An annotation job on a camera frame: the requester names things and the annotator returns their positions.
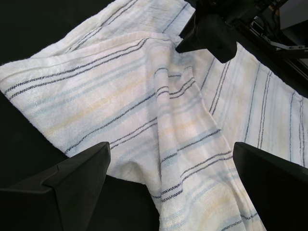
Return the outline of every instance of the blue stripe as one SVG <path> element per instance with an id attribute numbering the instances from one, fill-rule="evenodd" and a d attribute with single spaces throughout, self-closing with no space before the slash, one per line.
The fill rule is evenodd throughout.
<path id="1" fill-rule="evenodd" d="M 85 72 L 87 72 L 87 71 L 89 71 L 89 70 L 92 70 L 93 68 L 96 68 L 96 67 L 98 67 L 98 66 L 100 66 L 100 65 L 102 65 L 102 64 L 106 64 L 106 63 L 108 63 L 108 62 L 110 62 L 110 61 L 112 61 L 112 60 L 118 59 L 118 58 L 120 58 L 120 57 L 122 57 L 122 56 L 125 56 L 125 55 L 127 55 L 127 54 L 133 53 L 133 52 L 135 52 L 135 51 L 138 51 L 138 50 L 140 50 L 140 49 L 145 45 L 145 43 L 146 43 L 146 41 L 147 41 L 148 39 L 150 39 L 150 38 L 146 38 L 146 39 L 143 41 L 143 43 L 141 44 L 141 46 L 138 47 L 138 48 L 136 48 L 136 49 L 134 49 L 134 50 L 131 50 L 131 51 L 129 51 L 129 52 L 126 52 L 126 53 L 120 54 L 120 55 L 118 55 L 118 56 L 115 56 L 115 57 L 113 57 L 113 58 L 110 58 L 110 59 L 108 59 L 108 60 L 106 60 L 106 61 L 103 61 L 103 62 L 101 62 L 101 63 L 98 63 L 98 64 L 96 64 L 96 65 L 94 65 L 94 66 L 92 66 L 92 67 L 89 67 L 89 68 L 87 68 L 87 69 L 84 69 L 84 70 L 82 70 L 82 71 L 80 71 L 80 72 L 77 72 L 77 73 L 75 73 L 75 74 L 73 74 L 73 75 L 70 75 L 70 76 L 67 76 L 67 77 L 64 77 L 64 78 L 60 78 L 60 79 L 56 79 L 56 80 L 53 80 L 53 81 L 49 81 L 49 82 L 44 82 L 44 83 L 32 85 L 32 86 L 27 87 L 27 88 L 25 88 L 25 89 L 23 89 L 23 90 L 20 90 L 20 91 L 14 93 L 11 97 L 9 97 L 9 100 L 11 100 L 11 99 L 14 98 L 15 96 L 17 96 L 17 95 L 19 95 L 19 94 L 21 94 L 21 93 L 24 93 L 24 92 L 26 92 L 26 91 L 28 91 L 28 90 L 31 90 L 31 89 L 34 89 L 34 88 L 37 88 L 37 87 L 46 86 L 46 85 L 49 85 L 49 84 L 52 84 L 52 83 L 56 83 L 56 82 L 59 82 L 59 81 L 62 81 L 62 80 L 66 80 L 66 79 L 69 79 L 69 78 L 73 78 L 73 77 L 78 76 L 78 75 L 80 75 L 80 74 L 83 74 L 83 73 L 85 73 Z"/>
<path id="2" fill-rule="evenodd" d="M 64 98 L 62 101 L 59 101 L 59 102 L 56 102 L 56 103 L 54 103 L 52 105 L 48 105 L 46 107 L 40 108 L 36 112 L 31 113 L 31 115 L 33 117 L 37 117 L 37 116 L 40 116 L 41 114 L 44 114 L 44 113 L 47 113 L 47 112 L 49 112 L 51 110 L 57 109 L 58 107 L 61 107 L 61 106 L 65 105 L 65 104 L 67 104 L 69 102 L 72 102 L 72 101 L 78 99 L 79 97 L 85 96 L 85 94 L 90 93 L 90 92 L 92 92 L 93 90 L 95 90 L 95 89 L 97 89 L 99 87 L 102 87 L 102 86 L 104 86 L 104 85 L 106 85 L 106 84 L 108 84 L 108 83 L 110 83 L 112 81 L 117 80 L 118 78 L 123 78 L 127 72 L 133 71 L 136 68 L 141 67 L 143 64 L 144 63 L 140 63 L 140 64 L 138 64 L 136 66 L 133 66 L 130 69 L 123 70 L 122 72 L 120 72 L 120 73 L 118 73 L 118 74 L 116 74 L 114 76 L 110 76 L 108 79 L 103 80 L 100 83 L 96 83 L 93 86 L 88 87 L 88 88 L 84 89 L 83 91 L 81 91 L 81 92 L 79 92 L 77 94 L 72 95 L 71 97 Z M 99 79 L 101 79 L 101 78 L 103 78 L 105 76 L 106 75 L 101 75 L 101 76 L 96 77 L 95 80 L 93 80 L 93 81 L 90 80 L 90 81 L 91 82 L 95 82 L 96 80 L 99 80 Z M 77 86 L 77 87 L 75 87 L 75 88 L 73 88 L 71 90 L 66 91 L 65 93 L 62 93 L 62 95 L 70 94 L 70 93 L 72 93 L 72 92 L 74 92 L 74 91 L 76 91 L 76 90 L 78 90 L 78 89 L 80 89 L 80 88 L 82 88 L 84 86 L 85 85 L 81 84 L 81 85 L 79 85 L 79 86 Z"/>
<path id="3" fill-rule="evenodd" d="M 192 145 L 195 145 L 196 143 L 199 143 L 199 142 L 203 141 L 204 139 L 209 138 L 209 137 L 211 137 L 211 136 L 213 136 L 213 135 L 219 133 L 220 131 L 221 131 L 220 129 L 217 129 L 216 131 L 212 132 L 211 134 L 208 134 L 208 135 L 202 137 L 201 139 L 199 139 L 199 140 L 197 140 L 197 141 L 195 141 L 195 142 L 189 143 L 189 144 L 185 145 L 184 147 L 179 148 L 179 149 L 177 150 L 177 152 L 182 151 L 182 150 L 184 150 L 184 149 L 186 149 L 186 148 L 188 148 L 188 147 L 190 147 L 190 146 L 192 146 Z M 173 154 L 171 154 L 171 155 L 165 157 L 164 159 L 162 159 L 161 163 L 163 163 L 164 161 L 166 161 L 166 160 L 168 160 L 168 159 L 170 159 L 170 158 L 176 156 L 177 154 L 178 154 L 178 153 L 173 153 Z"/>
<path id="4" fill-rule="evenodd" d="M 218 178 L 220 178 L 223 182 L 228 181 L 228 180 L 235 180 L 235 179 L 239 179 L 239 176 L 237 174 L 237 170 L 236 168 L 230 169 L 229 171 L 230 173 L 235 173 L 236 175 L 234 177 L 228 177 L 226 176 L 226 173 L 224 171 L 218 173 L 217 176 Z M 189 189 L 187 192 L 185 192 L 185 196 L 187 198 L 191 198 L 192 193 L 198 191 L 199 189 L 201 189 L 202 187 L 204 187 L 205 183 L 207 181 L 209 181 L 209 179 L 213 179 L 213 178 L 206 178 L 204 179 L 202 182 L 200 182 L 198 185 L 196 185 L 195 187 L 193 187 L 192 189 Z M 193 198 L 191 198 L 191 201 L 187 202 L 187 205 L 182 206 L 182 208 L 177 211 L 175 214 L 171 214 L 167 217 L 161 217 L 161 220 L 167 220 L 167 221 L 172 221 L 172 220 L 176 220 L 178 221 L 179 218 L 182 217 L 182 215 L 185 213 L 185 218 L 183 218 L 180 222 L 177 222 L 173 225 L 171 225 L 170 227 L 163 227 L 163 230 L 165 231 L 173 231 L 173 230 L 179 230 L 180 227 L 182 227 L 184 224 L 187 223 L 188 219 L 189 219 L 189 215 L 191 214 L 191 209 L 192 209 L 192 205 L 197 202 L 199 200 L 199 198 L 201 196 L 203 196 L 206 192 L 208 192 L 209 190 L 211 190 L 212 188 L 216 187 L 217 185 L 220 184 L 220 181 L 215 180 L 213 183 L 207 185 L 203 190 L 201 190 L 198 194 L 196 194 Z"/>
<path id="5" fill-rule="evenodd" d="M 81 88 L 84 87 L 84 86 L 87 86 L 87 85 L 89 85 L 89 84 L 91 84 L 91 83 L 93 83 L 93 82 L 95 82 L 95 81 L 97 81 L 97 80 L 100 80 L 101 78 L 104 78 L 104 77 L 106 77 L 106 76 L 108 76 L 108 75 L 110 75 L 110 74 L 113 74 L 113 73 L 116 72 L 116 71 L 121 71 L 121 70 L 124 69 L 124 71 L 121 72 L 121 74 L 123 74 L 124 72 L 127 71 L 127 70 L 125 70 L 125 68 L 127 68 L 128 66 L 131 66 L 131 65 L 133 65 L 133 64 L 136 64 L 136 63 L 138 63 L 139 61 L 142 61 L 142 60 L 144 60 L 144 57 L 141 57 L 141 58 L 139 58 L 139 59 L 136 59 L 136 60 L 134 60 L 134 61 L 132 61 L 132 62 L 130 62 L 130 63 L 128 63 L 128 64 L 119 66 L 117 69 L 110 70 L 110 71 L 108 71 L 108 72 L 106 72 L 106 73 L 104 73 L 104 74 L 102 74 L 102 75 L 100 75 L 100 76 L 97 76 L 97 77 L 95 77 L 95 78 L 93 78 L 93 79 L 90 79 L 90 80 L 88 80 L 88 81 L 86 81 L 86 82 L 84 82 L 84 83 L 82 83 L 82 84 L 80 84 L 80 85 L 78 85 L 78 86 L 76 86 L 76 87 L 74 87 L 74 88 L 68 89 L 68 90 L 63 91 L 63 92 L 61 92 L 61 93 L 58 93 L 58 94 L 56 94 L 56 95 L 52 95 L 52 96 L 49 97 L 49 98 L 41 99 L 41 100 L 38 100 L 38 101 L 36 101 L 36 102 L 30 103 L 30 104 L 26 105 L 26 106 L 23 108 L 23 111 L 27 111 L 27 110 L 29 110 L 29 109 L 33 109 L 33 108 L 36 107 L 36 106 L 39 106 L 39 105 L 41 105 L 41 104 L 43 104 L 43 103 L 48 103 L 48 102 L 53 101 L 53 100 L 55 100 L 55 99 L 57 99 L 57 98 L 62 98 L 62 97 L 64 97 L 65 95 L 68 95 L 68 94 L 70 94 L 70 93 L 72 93 L 72 92 L 74 92 L 74 91 L 77 91 L 77 90 L 81 89 Z"/>
<path id="6" fill-rule="evenodd" d="M 208 165 L 206 165 L 206 166 L 204 166 L 204 167 L 198 169 L 197 171 L 192 172 L 191 174 L 187 175 L 186 177 L 184 177 L 184 178 L 182 179 L 181 183 L 183 184 L 183 182 L 184 182 L 185 180 L 187 180 L 189 177 L 191 177 L 191 176 L 194 175 L 195 173 L 198 173 L 199 171 L 204 170 L 204 169 L 206 169 L 206 168 L 212 166 L 213 164 L 215 164 L 215 163 L 217 163 L 217 162 L 219 162 L 219 161 L 230 160 L 230 159 L 232 159 L 232 157 L 233 157 L 233 156 L 229 156 L 229 157 L 227 157 L 227 158 L 220 158 L 220 159 L 218 159 L 218 160 L 213 161 L 212 163 L 210 163 L 210 164 L 208 164 Z M 181 190 L 178 191 L 177 193 L 175 193 L 175 194 L 173 194 L 173 195 L 171 195 L 171 196 L 169 196 L 169 197 L 167 197 L 167 198 L 165 198 L 165 199 L 162 199 L 162 202 L 166 202 L 166 201 L 168 201 L 168 200 L 170 200 L 170 199 L 172 199 L 172 198 L 175 198 L 175 197 L 177 197 L 178 195 L 180 195 L 182 192 L 183 192 L 183 189 L 181 189 Z"/>
<path id="7" fill-rule="evenodd" d="M 145 99 L 143 99 L 142 101 L 138 102 L 137 104 L 135 104 L 134 106 L 132 106 L 131 108 L 127 109 L 125 112 L 123 112 L 122 114 L 118 115 L 117 117 L 115 117 L 113 120 L 109 121 L 108 123 L 100 126 L 99 128 L 94 129 L 93 131 L 89 132 L 88 134 L 86 134 L 84 137 L 82 137 L 78 142 L 76 142 L 75 144 L 73 144 L 72 146 L 70 146 L 69 148 L 67 148 L 64 152 L 64 154 L 67 154 L 70 150 L 72 150 L 73 148 L 76 148 L 78 145 L 80 145 L 89 135 L 109 126 L 110 124 L 114 123 L 115 121 L 117 121 L 118 119 L 120 119 L 121 117 L 123 117 L 124 115 L 126 115 L 128 112 L 130 112 L 131 110 L 135 109 L 136 107 L 138 107 L 139 105 L 143 104 L 144 102 L 146 102 L 147 100 L 151 99 L 153 96 L 155 95 L 155 93 L 147 96 Z"/>
<path id="8" fill-rule="evenodd" d="M 101 57 L 101 58 L 95 59 L 95 60 L 93 60 L 93 61 L 91 61 L 91 62 L 89 62 L 89 63 L 87 63 L 87 64 L 83 64 L 83 65 L 74 67 L 74 68 L 72 68 L 72 69 L 69 69 L 69 70 L 66 70 L 66 71 L 61 71 L 61 72 L 58 72 L 58 73 L 55 73 L 55 74 L 50 74 L 50 75 L 46 75 L 46 76 L 41 76 L 41 77 L 38 77 L 38 78 L 32 78 L 32 79 L 29 79 L 29 80 L 26 80 L 26 81 L 17 83 L 17 84 L 15 84 L 15 85 L 13 85 L 12 87 L 8 88 L 8 89 L 4 92 L 4 94 L 6 95 L 6 93 L 8 93 L 9 91 L 11 91 L 11 90 L 13 90 L 13 89 L 15 89 L 15 88 L 17 88 L 17 87 L 19 87 L 19 86 L 21 86 L 21 85 L 24 85 L 24 84 L 27 84 L 27 83 L 31 83 L 31 82 L 33 82 L 33 81 L 42 80 L 42 79 L 46 79 L 46 78 L 51 78 L 51 77 L 54 77 L 54 76 L 61 76 L 61 75 L 63 75 L 63 74 L 68 74 L 68 73 L 74 72 L 74 71 L 79 70 L 79 69 L 81 69 L 81 68 L 83 68 L 83 67 L 92 65 L 92 64 L 94 64 L 94 63 L 96 63 L 96 62 L 98 62 L 98 61 L 100 61 L 100 60 L 102 60 L 102 59 L 104 59 L 104 58 L 108 58 L 108 57 L 111 56 L 111 55 L 117 54 L 117 53 L 122 52 L 122 51 L 127 51 L 128 49 L 133 48 L 133 47 L 138 47 L 139 44 L 140 44 L 143 40 L 146 40 L 146 39 L 141 39 L 136 45 L 127 47 L 127 48 L 125 48 L 125 49 L 123 49 L 123 50 L 115 51 L 115 52 L 113 52 L 113 53 L 111 53 L 111 54 L 108 54 L 108 55 L 105 55 L 105 56 L 103 56 L 103 57 Z"/>
<path id="9" fill-rule="evenodd" d="M 158 46 L 158 45 L 157 44 L 150 45 L 148 50 L 151 50 L 151 49 L 155 48 L 156 46 Z M 49 97 L 47 99 L 43 99 L 43 100 L 39 100 L 37 102 L 30 103 L 25 108 L 23 108 L 23 111 L 27 111 L 28 109 L 32 109 L 35 106 L 39 106 L 39 105 L 41 105 L 43 103 L 48 103 L 48 102 L 50 102 L 52 100 L 55 100 L 57 98 L 64 97 L 65 95 L 68 95 L 68 94 L 70 94 L 70 93 L 72 93 L 74 91 L 77 91 L 77 90 L 81 89 L 82 87 L 87 86 L 87 85 L 89 85 L 89 84 L 91 84 L 93 82 L 96 82 L 97 80 L 100 80 L 101 78 L 104 78 L 105 76 L 108 76 L 109 74 L 112 74 L 114 72 L 119 72 L 119 71 L 123 70 L 121 73 L 118 73 L 118 74 L 116 74 L 114 76 L 109 77 L 108 80 L 104 81 L 105 83 L 109 83 L 110 81 L 116 80 L 118 77 L 124 77 L 125 76 L 124 74 L 126 74 L 127 72 L 133 71 L 136 68 L 138 68 L 138 67 L 142 66 L 143 64 L 145 64 L 148 61 L 148 58 L 149 58 L 148 55 L 144 55 L 143 57 L 141 57 L 139 59 L 136 59 L 136 60 L 134 60 L 134 61 L 132 61 L 132 62 L 130 62 L 128 64 L 119 66 L 116 69 L 113 69 L 113 70 L 111 70 L 109 72 L 106 72 L 106 73 L 102 74 L 101 76 L 97 76 L 97 77 L 95 77 L 93 79 L 90 79 L 90 80 L 88 80 L 88 81 L 86 81 L 86 82 L 84 82 L 84 83 L 80 84 L 79 86 L 76 86 L 76 87 L 74 87 L 72 89 L 63 91 L 63 92 L 61 92 L 59 94 L 56 94 L 56 95 L 53 95 L 53 96 L 51 96 L 51 97 Z M 131 66 L 131 65 L 133 65 L 135 63 L 138 63 L 139 61 L 143 61 L 143 62 L 141 62 L 139 65 L 131 67 L 130 69 L 125 69 L 126 67 Z M 91 88 L 88 88 L 88 89 L 94 90 L 96 87 L 102 86 L 102 84 L 103 83 L 101 82 L 100 84 L 96 84 L 96 85 L 94 85 L 94 86 L 92 86 Z M 67 102 L 70 102 L 70 101 L 72 101 L 74 99 L 79 98 L 79 96 L 82 96 L 83 94 L 85 94 L 87 92 L 90 92 L 90 91 L 84 90 L 82 93 L 79 93 L 78 95 L 72 96 L 73 98 L 71 98 L 71 99 L 66 98 L 66 99 L 64 99 L 61 102 L 55 103 L 54 105 L 46 106 L 45 109 L 44 108 L 39 109 L 37 112 L 35 112 L 35 113 L 31 114 L 31 115 L 36 117 L 36 116 L 40 115 L 41 113 L 47 112 L 48 109 L 53 110 L 53 109 L 57 108 L 58 106 L 61 106 L 61 105 L 65 104 L 65 103 L 67 103 Z"/>

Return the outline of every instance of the white towel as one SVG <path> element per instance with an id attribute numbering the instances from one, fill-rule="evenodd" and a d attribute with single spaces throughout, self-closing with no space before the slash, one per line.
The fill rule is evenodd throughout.
<path id="1" fill-rule="evenodd" d="M 242 46 L 221 64 L 178 54 L 194 9 L 116 0 L 30 59 L 0 67 L 0 89 L 71 157 L 110 142 L 108 175 L 145 184 L 160 230 L 264 230 L 232 160 L 245 141 L 302 166 L 307 99 Z"/>

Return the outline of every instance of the towel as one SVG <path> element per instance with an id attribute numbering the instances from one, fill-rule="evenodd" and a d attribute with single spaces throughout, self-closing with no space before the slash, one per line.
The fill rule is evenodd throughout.
<path id="1" fill-rule="evenodd" d="M 307 99 L 238 44 L 221 64 L 178 54 L 182 0 L 116 0 L 31 58 L 0 90 L 72 157 L 108 141 L 108 175 L 145 184 L 160 230 L 265 230 L 234 162 L 244 141 L 305 167 Z"/>

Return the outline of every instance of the black surface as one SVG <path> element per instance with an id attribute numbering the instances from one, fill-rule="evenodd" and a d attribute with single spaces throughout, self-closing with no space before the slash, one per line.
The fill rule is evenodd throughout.
<path id="1" fill-rule="evenodd" d="M 1 226 L 12 231 L 87 230 L 109 163 L 109 143 L 101 142 L 0 189 Z"/>
<path id="2" fill-rule="evenodd" d="M 242 142 L 233 160 L 267 231 L 307 229 L 307 168 Z"/>
<path id="3" fill-rule="evenodd" d="M 30 57 L 62 39 L 111 0 L 0 1 L 0 64 Z M 0 93 L 0 187 L 66 159 Z M 156 231 L 158 212 L 146 186 L 106 176 L 91 230 Z"/>

